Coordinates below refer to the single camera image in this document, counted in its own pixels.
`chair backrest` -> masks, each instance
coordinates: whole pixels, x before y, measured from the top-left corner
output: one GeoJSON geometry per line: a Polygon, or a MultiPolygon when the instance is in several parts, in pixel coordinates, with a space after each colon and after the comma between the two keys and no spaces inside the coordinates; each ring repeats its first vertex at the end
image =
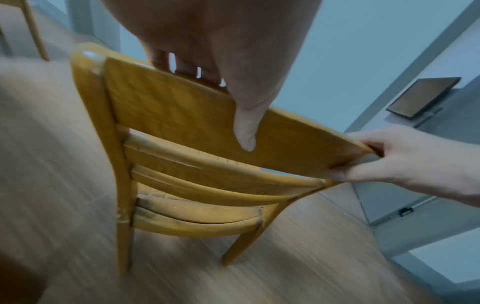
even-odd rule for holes
{"type": "Polygon", "coordinates": [[[344,134],[275,109],[265,114],[256,149],[247,152],[233,133],[235,103],[224,88],[93,44],[80,46],[72,69],[117,186],[128,172],[134,181],[188,200],[277,204],[325,188],[319,178],[326,169],[372,153],[344,134]]]}

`chair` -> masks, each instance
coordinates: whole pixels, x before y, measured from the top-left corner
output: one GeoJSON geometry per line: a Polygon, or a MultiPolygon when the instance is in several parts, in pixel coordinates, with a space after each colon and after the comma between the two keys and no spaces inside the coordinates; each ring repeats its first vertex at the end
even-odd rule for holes
{"type": "MultiPolygon", "coordinates": [[[[32,14],[32,9],[30,8],[30,4],[27,0],[0,0],[0,4],[6,4],[14,7],[21,8],[23,15],[25,16],[26,23],[28,28],[30,29],[31,36],[35,45],[40,53],[40,56],[45,61],[50,61],[49,54],[47,53],[47,49],[45,48],[44,43],[42,42],[42,38],[40,37],[40,31],[37,27],[35,22],[34,16],[32,14]]],[[[0,27],[0,36],[3,36],[4,33],[2,28],[0,27]]]]}
{"type": "Polygon", "coordinates": [[[228,265],[289,205],[335,185],[321,179],[327,168],[372,153],[341,133],[274,109],[261,123],[256,149],[247,152],[234,136],[235,103],[224,88],[95,44],[80,45],[71,64],[115,173],[121,273],[130,266],[134,229],[240,235],[222,258],[228,265]],[[168,195],[139,194],[139,185],[168,195]]]}

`black latch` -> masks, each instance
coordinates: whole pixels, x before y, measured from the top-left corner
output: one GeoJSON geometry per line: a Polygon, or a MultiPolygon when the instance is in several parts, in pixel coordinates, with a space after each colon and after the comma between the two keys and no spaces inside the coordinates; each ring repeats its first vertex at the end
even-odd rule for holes
{"type": "Polygon", "coordinates": [[[409,215],[410,213],[413,213],[414,212],[414,209],[413,208],[403,208],[403,209],[400,209],[398,211],[398,214],[401,216],[401,217],[404,217],[406,215],[409,215]]]}

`wood plank flooring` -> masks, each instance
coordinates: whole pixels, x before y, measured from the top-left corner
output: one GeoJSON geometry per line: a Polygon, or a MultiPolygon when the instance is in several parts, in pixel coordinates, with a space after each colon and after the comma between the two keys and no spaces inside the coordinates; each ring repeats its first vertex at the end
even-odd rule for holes
{"type": "Polygon", "coordinates": [[[13,49],[0,57],[0,250],[47,278],[41,304],[439,302],[384,259],[369,227],[318,195],[228,268],[220,258],[235,238],[137,231],[131,274],[119,278],[112,170],[68,57],[54,52],[77,38],[36,17],[51,63],[21,15],[0,7],[13,49]]]}

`hand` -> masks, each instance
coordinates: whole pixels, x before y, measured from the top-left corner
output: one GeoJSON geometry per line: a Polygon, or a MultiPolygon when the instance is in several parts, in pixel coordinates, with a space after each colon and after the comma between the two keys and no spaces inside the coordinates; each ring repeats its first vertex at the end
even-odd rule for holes
{"type": "Polygon", "coordinates": [[[236,102],[234,133],[252,151],[322,0],[103,0],[158,69],[220,84],[236,102]]]}
{"type": "Polygon", "coordinates": [[[334,169],[330,173],[332,179],[387,182],[480,206],[480,146],[401,125],[350,135],[384,157],[334,169]]]}

